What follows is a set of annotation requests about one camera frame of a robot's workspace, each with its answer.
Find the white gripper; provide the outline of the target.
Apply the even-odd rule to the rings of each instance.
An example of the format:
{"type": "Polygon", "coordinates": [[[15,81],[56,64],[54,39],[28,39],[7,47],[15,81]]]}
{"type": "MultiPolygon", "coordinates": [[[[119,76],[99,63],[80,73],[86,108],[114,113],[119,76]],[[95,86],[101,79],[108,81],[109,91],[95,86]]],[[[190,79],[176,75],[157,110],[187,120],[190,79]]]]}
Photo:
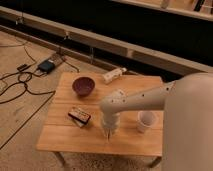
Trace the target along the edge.
{"type": "Polygon", "coordinates": [[[110,141],[112,136],[112,131],[115,131],[120,124],[120,114],[103,114],[101,119],[101,124],[105,131],[107,141],[110,141]]]}

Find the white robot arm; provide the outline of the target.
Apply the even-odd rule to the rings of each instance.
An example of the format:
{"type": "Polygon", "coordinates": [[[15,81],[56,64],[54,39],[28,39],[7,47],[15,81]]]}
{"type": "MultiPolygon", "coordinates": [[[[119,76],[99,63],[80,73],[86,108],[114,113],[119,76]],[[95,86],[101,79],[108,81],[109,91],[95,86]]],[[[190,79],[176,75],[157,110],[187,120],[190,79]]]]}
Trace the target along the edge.
{"type": "Polygon", "coordinates": [[[103,127],[114,130],[122,111],[162,110],[162,171],[213,171],[213,73],[195,73],[100,102],[103,127]]]}

